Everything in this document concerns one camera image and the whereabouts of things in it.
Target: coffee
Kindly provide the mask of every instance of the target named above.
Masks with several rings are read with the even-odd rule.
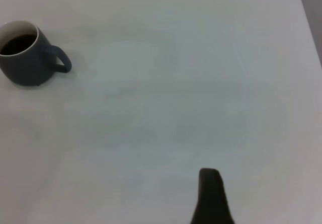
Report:
[[[17,38],[10,40],[1,49],[0,54],[2,55],[13,55],[18,54],[28,49],[36,40],[37,35],[25,34]]]

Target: table surface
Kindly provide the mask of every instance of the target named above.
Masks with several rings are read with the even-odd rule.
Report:
[[[0,223],[320,223],[322,71],[301,0],[0,0],[73,69],[0,75]]]

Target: black object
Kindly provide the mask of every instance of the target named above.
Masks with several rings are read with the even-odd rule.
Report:
[[[191,224],[234,224],[223,180],[215,169],[199,172],[198,203]]]
[[[52,46],[40,29],[27,21],[0,28],[0,68],[14,83],[39,86],[54,72],[67,73],[71,62],[62,49]],[[64,65],[56,64],[56,57]]]

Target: mug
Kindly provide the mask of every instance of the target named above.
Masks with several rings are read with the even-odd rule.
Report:
[[[57,64],[56,57],[64,65]],[[54,72],[69,72],[71,62],[62,49],[49,43],[36,25],[21,20],[0,27],[0,68],[18,85],[39,86]]]

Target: mug handle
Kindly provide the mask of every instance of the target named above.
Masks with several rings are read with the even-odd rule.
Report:
[[[67,73],[70,71],[71,69],[70,59],[61,48],[54,45],[50,45],[48,48],[46,48],[45,52],[48,54],[56,55],[61,60],[61,62],[63,62],[64,65],[56,64],[54,66],[54,69],[56,72]]]

